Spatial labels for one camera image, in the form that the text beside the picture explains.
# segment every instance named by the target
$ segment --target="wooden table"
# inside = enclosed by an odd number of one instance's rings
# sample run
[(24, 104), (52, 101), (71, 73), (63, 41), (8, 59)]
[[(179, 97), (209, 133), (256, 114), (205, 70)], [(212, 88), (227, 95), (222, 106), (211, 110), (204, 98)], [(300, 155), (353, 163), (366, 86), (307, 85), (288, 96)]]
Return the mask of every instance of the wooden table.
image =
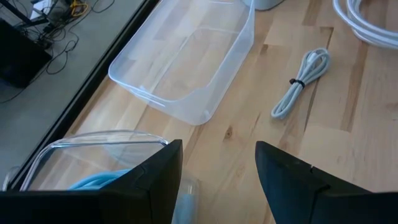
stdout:
[[(365, 16), (397, 30), (398, 1), (366, 1)], [(327, 47), (331, 67), (306, 86), (284, 120), (271, 109), (302, 56)], [(184, 166), (200, 181), (199, 223), (273, 223), (254, 145), (269, 142), (365, 189), (398, 190), (398, 52), (359, 41), (331, 0), (286, 0), (256, 12), (254, 45), (209, 122), (191, 126), (148, 107), (105, 78), (69, 135), (138, 129), (183, 139)]]

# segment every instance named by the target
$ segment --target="black plastic part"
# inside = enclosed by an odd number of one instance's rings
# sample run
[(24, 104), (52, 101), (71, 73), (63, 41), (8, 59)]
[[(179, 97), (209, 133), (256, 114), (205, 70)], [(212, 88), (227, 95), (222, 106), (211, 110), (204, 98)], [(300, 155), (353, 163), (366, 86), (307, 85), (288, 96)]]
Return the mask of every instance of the black plastic part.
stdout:
[(0, 223), (169, 224), (181, 170), (174, 140), (100, 190), (0, 192)]
[(19, 190), (25, 176), (38, 153), (50, 143), (59, 140), (69, 130), (82, 109), (87, 104), (93, 93), (108, 73), (108, 68), (113, 59), (118, 55), (122, 48), (129, 42), (130, 38), (140, 28), (150, 12), (155, 8), (159, 0), (144, 0), (138, 10), (132, 14), (129, 22), (123, 27), (122, 31), (109, 46), (107, 51), (95, 65), (95, 68), (88, 75), (82, 86), (77, 91), (71, 102), (64, 109), (61, 116), (51, 126), (47, 134), (41, 139), (35, 149), (25, 160), (15, 177), (11, 180), (8, 189)]
[(25, 88), (51, 56), (43, 47), (0, 19), (0, 78), (17, 88)]
[(277, 224), (398, 223), (398, 193), (369, 192), (261, 141), (256, 165)]

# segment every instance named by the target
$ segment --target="plastic storage bin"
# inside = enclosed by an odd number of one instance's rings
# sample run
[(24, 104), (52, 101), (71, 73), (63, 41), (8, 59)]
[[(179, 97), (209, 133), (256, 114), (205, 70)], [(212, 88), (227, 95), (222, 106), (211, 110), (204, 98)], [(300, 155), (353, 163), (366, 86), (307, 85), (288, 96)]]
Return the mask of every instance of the plastic storage bin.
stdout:
[(163, 0), (114, 59), (109, 77), (164, 113), (207, 122), (254, 42), (253, 3), (245, 2)]
[[(32, 163), (21, 190), (67, 190), (100, 172), (133, 169), (167, 141), (137, 131), (103, 131), (56, 141)], [(198, 182), (183, 170), (173, 223), (196, 223)]]

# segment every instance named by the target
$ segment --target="coiled white cable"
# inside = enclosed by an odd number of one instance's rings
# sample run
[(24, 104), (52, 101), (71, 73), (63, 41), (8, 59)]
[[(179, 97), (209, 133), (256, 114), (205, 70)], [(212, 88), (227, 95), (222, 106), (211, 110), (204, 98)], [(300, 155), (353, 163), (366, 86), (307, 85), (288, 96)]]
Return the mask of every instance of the coiled white cable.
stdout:
[(329, 64), (330, 55), (327, 49), (319, 48), (307, 52), (303, 57), (297, 78), (290, 80), (292, 86), (274, 107), (271, 116), (279, 119), (285, 118), (292, 110), (297, 97), (299, 97), (305, 86), (321, 77), (328, 69)]
[(352, 28), (355, 36), (369, 44), (398, 49), (398, 32), (392, 32), (365, 21), (359, 7), (362, 0), (346, 0), (347, 15), (340, 7), (339, 0), (333, 0), (337, 14)]

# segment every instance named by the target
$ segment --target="black zip tie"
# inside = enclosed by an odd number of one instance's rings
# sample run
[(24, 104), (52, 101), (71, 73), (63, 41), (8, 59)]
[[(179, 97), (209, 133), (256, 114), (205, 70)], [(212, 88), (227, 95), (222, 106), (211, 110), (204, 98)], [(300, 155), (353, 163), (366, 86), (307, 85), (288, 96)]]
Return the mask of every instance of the black zip tie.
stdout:
[(305, 88), (305, 83), (301, 80), (297, 80), (295, 78), (292, 78), (291, 80), (289, 80), (290, 84), (293, 85), (294, 83), (299, 83), (303, 88)]

